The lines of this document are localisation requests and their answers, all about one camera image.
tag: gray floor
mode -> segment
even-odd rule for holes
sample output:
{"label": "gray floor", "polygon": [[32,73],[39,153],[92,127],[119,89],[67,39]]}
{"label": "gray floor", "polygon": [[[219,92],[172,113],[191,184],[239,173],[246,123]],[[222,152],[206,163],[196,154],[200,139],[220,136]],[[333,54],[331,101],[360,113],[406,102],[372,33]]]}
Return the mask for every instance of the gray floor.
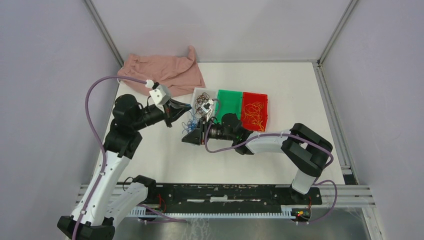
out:
{"label": "gray floor", "polygon": [[[313,209],[312,219],[327,209]],[[115,240],[370,240],[360,208],[335,209],[323,221],[296,226],[288,219],[190,219],[144,225],[125,218]]]}

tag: yellow string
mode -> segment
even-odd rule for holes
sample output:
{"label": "yellow string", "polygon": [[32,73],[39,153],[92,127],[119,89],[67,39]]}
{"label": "yellow string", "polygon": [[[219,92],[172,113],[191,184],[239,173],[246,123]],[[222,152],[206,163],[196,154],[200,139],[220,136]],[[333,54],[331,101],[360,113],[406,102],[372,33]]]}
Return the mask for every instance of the yellow string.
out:
{"label": "yellow string", "polygon": [[244,111],[244,119],[246,117],[248,118],[248,122],[252,125],[258,126],[259,131],[263,132],[265,131],[264,126],[262,126],[263,120],[262,120],[262,109],[264,108],[264,104],[262,102],[254,102],[246,104],[243,108]]}

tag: white table surface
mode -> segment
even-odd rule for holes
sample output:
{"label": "white table surface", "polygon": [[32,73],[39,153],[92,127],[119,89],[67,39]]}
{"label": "white table surface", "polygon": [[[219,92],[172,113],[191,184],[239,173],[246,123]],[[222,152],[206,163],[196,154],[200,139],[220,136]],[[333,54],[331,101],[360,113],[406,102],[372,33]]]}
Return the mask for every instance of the white table surface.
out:
{"label": "white table surface", "polygon": [[[267,132],[290,129],[294,123],[303,123],[322,137],[334,141],[324,110],[314,69],[309,62],[248,62],[199,63],[206,87],[268,95]],[[146,105],[147,97],[125,84],[116,96],[134,95]],[[175,97],[190,103],[192,94]],[[186,113],[172,123],[158,122],[140,131],[143,139],[119,181],[143,175],[158,183],[210,183],[210,184],[290,184],[297,167],[281,153],[240,155],[234,150],[208,153],[205,146],[181,142],[182,122],[189,119]],[[211,139],[211,150],[231,146],[230,141]],[[331,179],[345,184],[336,150],[334,162],[323,171],[319,180]]]}

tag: white wall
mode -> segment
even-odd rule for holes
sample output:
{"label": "white wall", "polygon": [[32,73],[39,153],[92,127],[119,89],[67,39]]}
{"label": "white wall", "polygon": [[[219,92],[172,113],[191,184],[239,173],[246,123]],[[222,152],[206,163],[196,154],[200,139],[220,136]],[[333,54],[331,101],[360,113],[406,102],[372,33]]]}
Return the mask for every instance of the white wall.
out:
{"label": "white wall", "polygon": [[316,60],[350,0],[93,0],[126,60],[186,55],[200,61]]}
{"label": "white wall", "polygon": [[360,1],[324,62],[389,240],[423,239],[424,1]]}
{"label": "white wall", "polygon": [[[57,221],[99,153],[84,98],[118,65],[81,0],[1,1],[0,32],[0,238],[63,239]],[[91,96],[100,132],[116,89]]]}

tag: folded fabric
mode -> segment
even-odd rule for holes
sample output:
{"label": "folded fabric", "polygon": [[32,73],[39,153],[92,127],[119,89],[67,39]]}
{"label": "folded fabric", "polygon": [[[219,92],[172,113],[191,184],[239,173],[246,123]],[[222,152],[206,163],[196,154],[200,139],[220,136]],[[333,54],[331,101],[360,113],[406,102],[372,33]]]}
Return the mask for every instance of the folded fabric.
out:
{"label": "folded fabric", "polygon": [[[193,46],[188,46],[187,57],[177,56],[138,56],[130,54],[118,75],[140,80],[151,79],[167,86],[173,97],[192,94],[195,88],[205,88],[205,82],[196,62]],[[135,91],[149,96],[151,89],[144,84],[120,79]]]}

